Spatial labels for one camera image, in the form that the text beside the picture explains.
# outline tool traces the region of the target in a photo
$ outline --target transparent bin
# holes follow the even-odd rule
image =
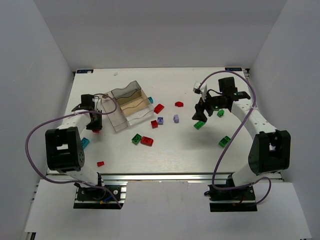
[[[154,107],[137,81],[129,83],[125,88],[116,88],[106,94],[114,98],[117,103],[117,110],[108,115],[116,132],[154,115]],[[110,112],[115,109],[115,104],[110,98],[104,98],[102,107],[106,112]]]

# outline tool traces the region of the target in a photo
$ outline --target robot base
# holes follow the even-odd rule
[[[256,212],[255,192],[252,186],[236,190],[216,190],[212,185],[204,193],[210,196],[210,212]]]
[[[120,201],[121,185],[105,185],[115,198]],[[102,190],[92,187],[78,187],[76,198],[73,204],[74,209],[120,209],[118,204],[114,201],[110,194]],[[108,199],[106,202],[100,204],[100,201]]]

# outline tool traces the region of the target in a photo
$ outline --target gray wall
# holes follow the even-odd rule
[[[286,0],[34,0],[72,70],[251,67]]]
[[[38,182],[24,143],[36,125],[64,113],[72,72],[33,0],[0,1],[0,238],[21,238]],[[31,154],[45,170],[45,129]]]
[[[288,0],[251,69],[262,113],[291,134],[291,163],[283,174],[293,182],[316,240],[320,239],[319,13],[319,1]]]

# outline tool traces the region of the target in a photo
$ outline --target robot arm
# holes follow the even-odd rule
[[[100,99],[90,94],[81,95],[81,104],[72,112],[101,111]],[[76,180],[94,186],[101,186],[101,176],[85,163],[85,154],[80,139],[84,130],[99,132],[102,129],[102,116],[94,113],[84,113],[67,118],[56,129],[45,133],[47,165],[50,170],[67,174]]]
[[[205,110],[210,117],[214,111],[229,109],[242,122],[252,107],[250,96],[245,91],[238,92],[233,77],[222,78],[218,82],[222,93],[218,96],[211,96],[206,84],[200,89],[200,83],[195,84],[193,91],[201,94],[201,98],[195,105],[192,119],[207,122]],[[248,163],[230,178],[234,187],[253,183],[266,174],[289,167],[291,137],[286,130],[277,130],[256,108],[251,112],[244,127],[250,133],[253,144]]]

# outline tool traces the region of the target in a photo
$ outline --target green lego brick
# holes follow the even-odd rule
[[[219,118],[221,118],[225,114],[225,111],[223,109],[220,109],[218,113],[216,114]]]
[[[137,145],[137,144],[140,142],[141,139],[142,139],[142,136],[139,135],[139,134],[136,134],[136,135],[132,138],[132,142],[133,142],[135,145]]]
[[[219,145],[224,148],[229,141],[230,141],[230,137],[225,136],[225,137],[222,138],[222,140],[219,142]]]
[[[195,125],[193,125],[197,130],[199,130],[206,123],[203,121],[198,121]]]
[[[225,136],[224,139],[225,139],[227,142],[230,142],[230,137]]]

